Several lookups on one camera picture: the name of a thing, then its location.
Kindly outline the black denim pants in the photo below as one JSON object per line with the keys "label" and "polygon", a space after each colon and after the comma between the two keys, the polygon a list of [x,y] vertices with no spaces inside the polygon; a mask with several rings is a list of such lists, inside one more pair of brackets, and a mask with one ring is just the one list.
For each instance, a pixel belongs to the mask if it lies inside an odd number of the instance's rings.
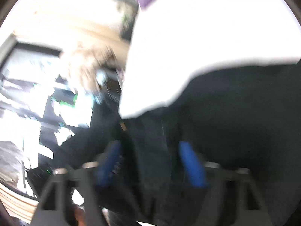
{"label": "black denim pants", "polygon": [[59,146],[54,166],[78,169],[114,140],[120,169],[98,201],[121,219],[192,224],[202,195],[180,159],[186,141],[206,161],[249,169],[273,225],[300,225],[300,63],[213,71],[168,107],[129,119],[107,112]]}

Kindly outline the beige curtain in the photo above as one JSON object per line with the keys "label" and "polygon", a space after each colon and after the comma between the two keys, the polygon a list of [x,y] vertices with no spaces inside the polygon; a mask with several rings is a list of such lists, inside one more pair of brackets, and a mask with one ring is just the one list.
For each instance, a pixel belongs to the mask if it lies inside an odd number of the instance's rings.
{"label": "beige curtain", "polygon": [[74,36],[77,45],[82,48],[109,48],[118,61],[127,60],[130,43],[108,26],[91,22],[80,24],[75,27]]}

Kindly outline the white bed mattress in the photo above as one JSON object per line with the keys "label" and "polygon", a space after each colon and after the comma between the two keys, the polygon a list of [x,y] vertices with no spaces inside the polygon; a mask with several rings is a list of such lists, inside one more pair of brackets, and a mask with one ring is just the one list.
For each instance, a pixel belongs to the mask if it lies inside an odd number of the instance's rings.
{"label": "white bed mattress", "polygon": [[133,27],[123,118],[172,103],[199,73],[300,59],[300,24],[284,0],[154,0]]}

